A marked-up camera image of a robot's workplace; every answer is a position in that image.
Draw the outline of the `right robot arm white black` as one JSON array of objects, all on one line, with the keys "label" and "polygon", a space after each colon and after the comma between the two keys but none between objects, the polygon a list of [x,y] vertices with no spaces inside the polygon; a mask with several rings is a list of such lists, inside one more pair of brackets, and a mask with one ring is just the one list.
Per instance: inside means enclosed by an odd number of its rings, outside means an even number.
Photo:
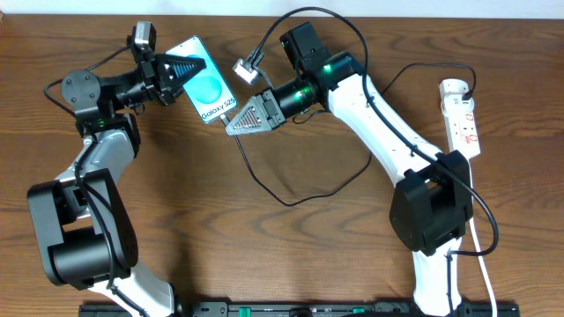
[{"label": "right robot arm white black", "polygon": [[456,258],[473,216],[468,159],[458,150],[444,153],[419,136],[377,91],[360,62],[346,51],[333,55],[311,23],[287,31],[279,41],[296,77],[250,97],[226,133],[271,132],[314,104],[342,121],[394,187],[390,223],[412,252],[415,304],[425,315],[453,314],[462,304]]}]

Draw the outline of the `white power strip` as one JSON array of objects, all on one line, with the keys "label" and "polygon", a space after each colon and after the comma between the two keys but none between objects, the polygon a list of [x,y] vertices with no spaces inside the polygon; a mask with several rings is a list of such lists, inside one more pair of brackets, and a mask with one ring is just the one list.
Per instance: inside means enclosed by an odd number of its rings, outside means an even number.
[{"label": "white power strip", "polygon": [[[442,97],[447,94],[463,94],[463,99],[467,100],[466,93],[469,86],[466,82],[456,78],[447,78],[439,84],[439,91]],[[445,117],[445,126],[450,151],[460,151],[467,159],[473,159],[480,154],[479,136],[476,128],[474,113],[459,114],[456,116]]]}]

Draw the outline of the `blue Galaxy smartphone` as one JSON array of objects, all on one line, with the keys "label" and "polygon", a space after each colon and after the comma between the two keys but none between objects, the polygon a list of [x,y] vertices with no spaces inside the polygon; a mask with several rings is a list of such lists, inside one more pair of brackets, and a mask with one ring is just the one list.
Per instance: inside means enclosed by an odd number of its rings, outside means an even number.
[{"label": "blue Galaxy smartphone", "polygon": [[216,121],[221,115],[237,108],[237,99],[201,38],[193,36],[170,48],[166,54],[204,59],[205,68],[183,86],[203,123]]}]

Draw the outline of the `white usb charger plug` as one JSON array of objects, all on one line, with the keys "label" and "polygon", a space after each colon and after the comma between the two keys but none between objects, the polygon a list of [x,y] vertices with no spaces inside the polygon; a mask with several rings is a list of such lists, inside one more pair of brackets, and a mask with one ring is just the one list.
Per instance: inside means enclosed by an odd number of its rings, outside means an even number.
[{"label": "white usb charger plug", "polygon": [[472,113],[475,107],[473,98],[463,99],[463,94],[447,94],[442,97],[441,111],[445,117]]}]

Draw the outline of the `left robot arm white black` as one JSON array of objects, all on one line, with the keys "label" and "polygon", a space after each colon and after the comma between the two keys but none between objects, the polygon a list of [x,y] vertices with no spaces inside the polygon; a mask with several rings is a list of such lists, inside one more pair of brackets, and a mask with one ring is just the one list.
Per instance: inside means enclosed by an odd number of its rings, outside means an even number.
[{"label": "left robot arm white black", "polygon": [[174,287],[139,259],[133,225],[119,195],[123,171],[138,155],[131,109],[173,103],[206,67],[197,57],[137,55],[136,68],[113,77],[75,70],[61,80],[83,148],[54,180],[26,198],[48,280],[113,300],[132,316],[191,316]]}]

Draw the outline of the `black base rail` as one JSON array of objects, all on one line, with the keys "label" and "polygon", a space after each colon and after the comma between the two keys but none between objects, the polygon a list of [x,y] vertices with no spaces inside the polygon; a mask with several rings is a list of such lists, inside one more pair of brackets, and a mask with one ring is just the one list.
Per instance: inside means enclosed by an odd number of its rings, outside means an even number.
[{"label": "black base rail", "polygon": [[[492,316],[490,304],[463,301],[454,311],[454,316],[484,317]],[[497,316],[519,317],[519,305],[497,304]],[[410,300],[379,301],[371,304],[252,304],[226,302],[193,303],[188,313],[195,317],[336,317],[336,316],[431,316],[423,314]],[[79,317],[131,316],[118,305],[88,304],[78,308]]]}]

